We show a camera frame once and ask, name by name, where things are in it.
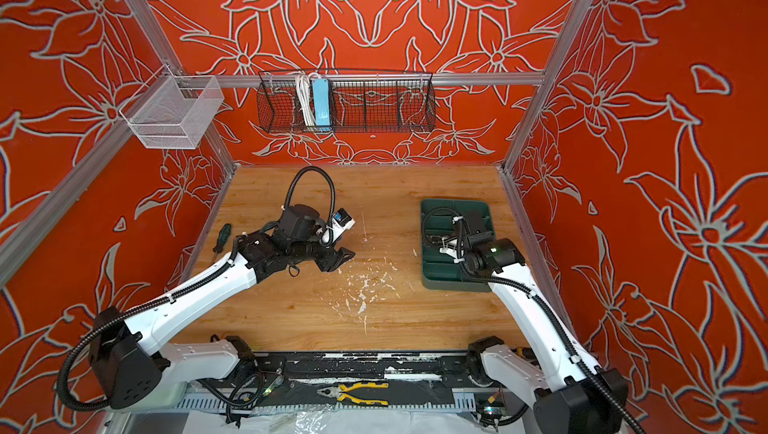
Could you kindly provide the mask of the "green divided organizer tray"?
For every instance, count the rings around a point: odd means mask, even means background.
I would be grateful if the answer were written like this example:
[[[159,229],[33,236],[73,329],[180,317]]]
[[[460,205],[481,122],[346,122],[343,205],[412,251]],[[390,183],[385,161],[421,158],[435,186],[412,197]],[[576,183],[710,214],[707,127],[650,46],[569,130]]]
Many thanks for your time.
[[[457,216],[468,216],[471,227],[481,234],[495,235],[490,206],[482,200],[424,198],[420,204],[422,248],[422,284],[430,290],[486,293],[487,284],[466,278],[454,258],[441,251],[456,247]]]

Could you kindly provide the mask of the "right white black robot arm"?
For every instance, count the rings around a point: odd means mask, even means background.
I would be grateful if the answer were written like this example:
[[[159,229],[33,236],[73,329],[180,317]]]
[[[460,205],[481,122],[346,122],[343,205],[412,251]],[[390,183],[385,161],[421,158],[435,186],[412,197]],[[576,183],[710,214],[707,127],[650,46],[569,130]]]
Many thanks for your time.
[[[496,337],[475,342],[470,365],[480,384],[497,382],[523,404],[510,420],[531,433],[643,432],[629,412],[627,380],[604,368],[567,329],[509,238],[497,237],[481,205],[426,199],[422,245],[465,283],[487,286],[513,316],[533,353],[525,359]]]

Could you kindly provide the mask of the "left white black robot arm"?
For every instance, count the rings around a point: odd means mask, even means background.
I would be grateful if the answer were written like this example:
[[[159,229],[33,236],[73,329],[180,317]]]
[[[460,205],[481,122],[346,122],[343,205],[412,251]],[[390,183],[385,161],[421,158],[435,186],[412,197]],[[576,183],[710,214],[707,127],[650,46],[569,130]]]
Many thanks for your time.
[[[335,271],[355,255],[338,244],[354,223],[345,209],[332,207],[322,218],[286,199],[278,220],[234,237],[231,250],[199,275],[126,311],[101,312],[59,370],[58,400],[75,412],[163,409],[176,405],[193,381],[209,386],[253,369],[253,352],[238,336],[187,345],[171,340],[275,273],[295,275],[304,261]]]

